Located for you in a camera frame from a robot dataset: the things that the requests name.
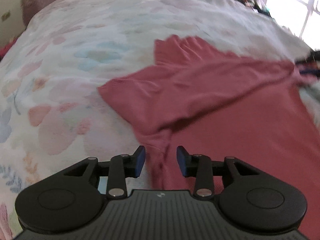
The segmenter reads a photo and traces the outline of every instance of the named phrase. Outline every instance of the wall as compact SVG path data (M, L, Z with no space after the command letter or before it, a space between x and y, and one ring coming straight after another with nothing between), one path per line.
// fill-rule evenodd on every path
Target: wall
M11 16L4 22L0 19L0 47L4 46L12 37L20 34L25 28L22 22L20 0L0 0L0 17L9 10Z

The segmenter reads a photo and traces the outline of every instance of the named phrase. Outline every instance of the pink fabric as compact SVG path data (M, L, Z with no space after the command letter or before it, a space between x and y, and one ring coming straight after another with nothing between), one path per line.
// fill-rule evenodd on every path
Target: pink fabric
M178 145L213 160L234 155L300 189L308 200L300 230L319 240L320 139L297 89L308 80L294 64L178 36L155 42L155 61L98 88L146 146L153 186L192 188L177 164Z
M9 42L7 45L5 45L3 48L0 48L0 61L1 59L7 54L9 49L16 43L18 38L15 38L13 41Z

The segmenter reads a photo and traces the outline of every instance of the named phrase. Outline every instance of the bed cover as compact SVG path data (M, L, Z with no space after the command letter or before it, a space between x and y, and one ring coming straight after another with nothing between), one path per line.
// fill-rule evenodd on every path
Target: bed cover
M260 59L294 60L310 49L234 0L55 1L0 63L1 240L21 230L14 201L23 188L88 156L134 152L131 127L96 87L153 64L154 40L171 34ZM318 101L300 92L318 126ZM127 184L149 188L146 169Z

